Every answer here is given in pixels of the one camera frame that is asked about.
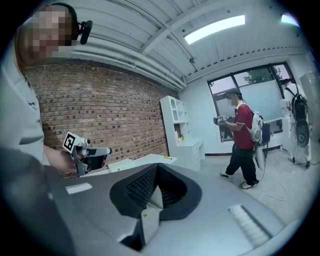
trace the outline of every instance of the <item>black pants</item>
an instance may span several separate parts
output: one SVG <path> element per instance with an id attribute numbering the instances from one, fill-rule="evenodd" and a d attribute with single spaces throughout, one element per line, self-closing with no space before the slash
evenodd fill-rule
<path id="1" fill-rule="evenodd" d="M 230 163 L 225 173 L 233 175 L 241 167 L 243 177 L 248 185 L 254 185 L 257 181 L 256 166 L 253 159 L 254 149 L 239 149 L 235 144 L 232 147 Z"/>

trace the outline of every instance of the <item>backpack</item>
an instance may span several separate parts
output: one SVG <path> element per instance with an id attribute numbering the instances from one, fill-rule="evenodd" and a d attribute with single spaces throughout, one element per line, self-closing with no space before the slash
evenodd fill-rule
<path id="1" fill-rule="evenodd" d="M 295 87 L 296 87 L 296 94 L 294 94 L 293 91 L 288 87 L 285 88 L 285 90 L 287 90 L 293 96 L 291 101 L 291 111 L 297 122 L 305 121 L 307 119 L 307 112 L 308 112 L 307 102 L 303 98 L 303 96 L 299 93 L 297 84 L 295 84 Z"/>
<path id="2" fill-rule="evenodd" d="M 252 114 L 252 128 L 249 129 L 247 126 L 245 126 L 249 133 L 251 134 L 251 139 L 257 143 L 261 144 L 262 143 L 262 126 L 264 125 L 263 117 L 259 115 L 258 112 L 251 110 Z"/>

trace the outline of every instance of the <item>white bookshelf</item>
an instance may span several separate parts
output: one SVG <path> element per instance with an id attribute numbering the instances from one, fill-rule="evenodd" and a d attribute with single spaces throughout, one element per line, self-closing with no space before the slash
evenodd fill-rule
<path id="1" fill-rule="evenodd" d="M 187 104 L 166 96 L 160 100 L 165 133 L 171 157 L 177 158 L 174 165 L 199 171 L 200 160 L 205 158 L 203 142 L 192 136 Z M 177 138 L 175 125 L 179 125 L 182 138 Z"/>

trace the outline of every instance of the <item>white backpack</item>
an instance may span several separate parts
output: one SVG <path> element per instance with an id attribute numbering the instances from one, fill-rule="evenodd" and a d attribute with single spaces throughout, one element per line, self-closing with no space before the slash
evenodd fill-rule
<path id="1" fill-rule="evenodd" d="M 263 117 L 259 115 L 258 112 L 251 110 L 252 113 L 252 128 L 249 129 L 247 126 L 245 126 L 249 133 L 251 134 L 251 139 L 261 145 L 262 143 L 262 126 L 264 125 Z"/>

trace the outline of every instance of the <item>red shirt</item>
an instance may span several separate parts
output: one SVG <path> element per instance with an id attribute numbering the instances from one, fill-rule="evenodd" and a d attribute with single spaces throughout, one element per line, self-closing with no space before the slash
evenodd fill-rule
<path id="1" fill-rule="evenodd" d="M 235 123 L 243 126 L 240 131 L 234 131 L 233 133 L 236 148 L 247 150 L 255 147 L 255 142 L 247 129 L 247 127 L 249 129 L 252 128 L 252 120 L 253 117 L 249 106 L 247 104 L 240 105 L 235 114 Z"/>

